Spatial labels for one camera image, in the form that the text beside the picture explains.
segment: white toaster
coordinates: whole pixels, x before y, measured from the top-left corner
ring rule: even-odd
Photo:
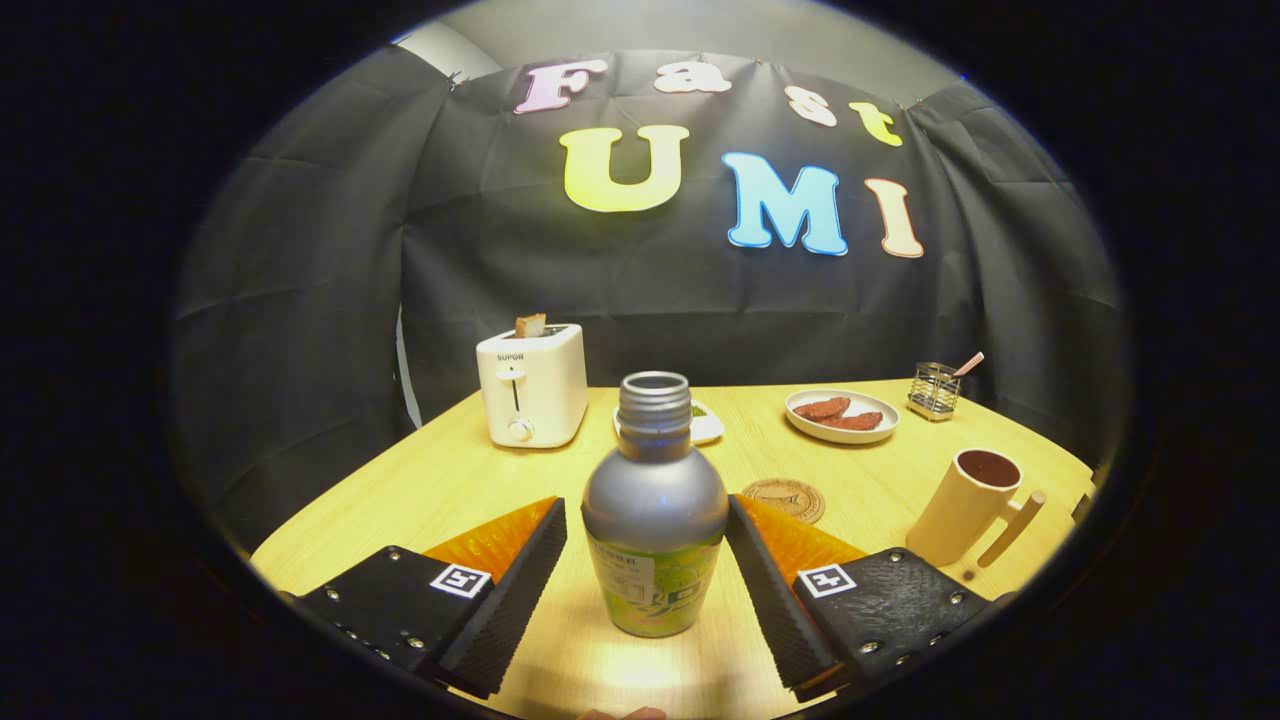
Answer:
[[[582,328],[547,325],[540,337],[515,331],[476,345],[489,437],[509,447],[559,447],[586,413]]]

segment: bottle neck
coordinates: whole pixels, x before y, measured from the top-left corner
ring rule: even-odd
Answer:
[[[692,395],[676,373],[644,372],[622,378],[618,391],[618,451],[635,462],[671,462],[692,443]]]
[[[632,462],[675,462],[694,448],[689,429],[684,433],[640,436],[622,428],[618,433],[618,452]]]

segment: black curtain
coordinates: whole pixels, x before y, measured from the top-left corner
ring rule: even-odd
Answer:
[[[287,115],[229,178],[188,258],[172,386],[182,459],[237,539],[284,520],[403,437],[394,328],[403,305],[424,420],[479,389],[475,345],[545,311],[584,327],[588,380],[641,369],[696,386],[908,377],[914,363],[987,360],[964,395],[1085,462],[1128,402],[1116,281],[1079,193],[1016,122],[956,83],[911,108],[749,58],[621,51],[567,106],[516,115],[527,70],[451,90],[384,49]],[[664,94],[657,68],[700,60],[732,88]],[[836,127],[799,117],[818,92]],[[849,102],[873,102],[900,147]],[[680,191],[637,213],[564,192],[570,131],[613,127],[611,173],[649,176],[643,126],[678,124]],[[842,256],[776,238],[728,242],[737,195],[724,152],[763,156],[786,186],[836,173]],[[881,247],[868,178],[897,182],[924,246]]]
[[[567,106],[512,113],[529,69],[585,59],[608,70]],[[655,90],[657,68],[682,60],[717,65],[732,88]],[[792,111],[788,85],[822,95],[837,126]],[[873,138],[847,108],[867,101],[892,117],[901,147]],[[689,128],[675,197],[594,213],[566,196],[561,135],[621,129],[612,177],[632,183],[649,176],[648,142],[635,135],[649,124]],[[806,165],[836,173],[847,255],[731,245],[730,151],[763,156],[787,186]],[[1124,419],[1128,347],[1098,231],[1047,152],[968,83],[902,109],[750,58],[553,58],[452,92],[421,168],[401,284],[424,420],[479,389],[475,343],[532,311],[582,325],[593,386],[654,368],[703,386],[900,378],[916,361],[959,365],[983,350],[964,395],[1087,462],[1105,456]],[[906,187],[922,258],[881,249],[867,178]]]
[[[285,115],[187,258],[170,387],[191,484],[247,548],[407,434],[402,217],[449,83],[383,49]]]

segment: wooden coaster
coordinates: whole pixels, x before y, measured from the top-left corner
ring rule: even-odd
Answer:
[[[751,500],[768,502],[796,520],[804,520],[810,525],[817,523],[823,511],[827,510],[827,501],[823,500],[822,493],[800,480],[780,478],[759,480],[746,486],[742,495]]]

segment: toast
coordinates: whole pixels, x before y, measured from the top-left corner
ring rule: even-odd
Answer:
[[[545,328],[545,313],[538,313],[527,318],[516,318],[516,337],[541,337]]]

